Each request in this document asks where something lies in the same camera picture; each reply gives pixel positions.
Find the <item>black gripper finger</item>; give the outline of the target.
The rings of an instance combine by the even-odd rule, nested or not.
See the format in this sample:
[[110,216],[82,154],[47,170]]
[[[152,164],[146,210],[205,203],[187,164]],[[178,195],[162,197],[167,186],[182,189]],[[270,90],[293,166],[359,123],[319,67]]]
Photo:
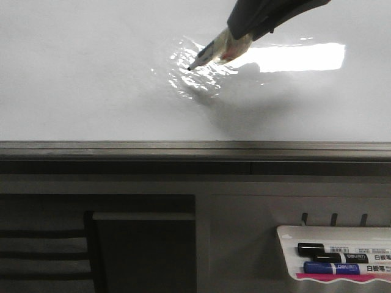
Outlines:
[[268,32],[273,32],[281,17],[287,1],[237,1],[228,20],[227,26],[235,40],[247,34],[257,40]]
[[251,29],[252,41],[256,41],[284,22],[306,11],[328,4],[328,0],[270,1],[259,12]]

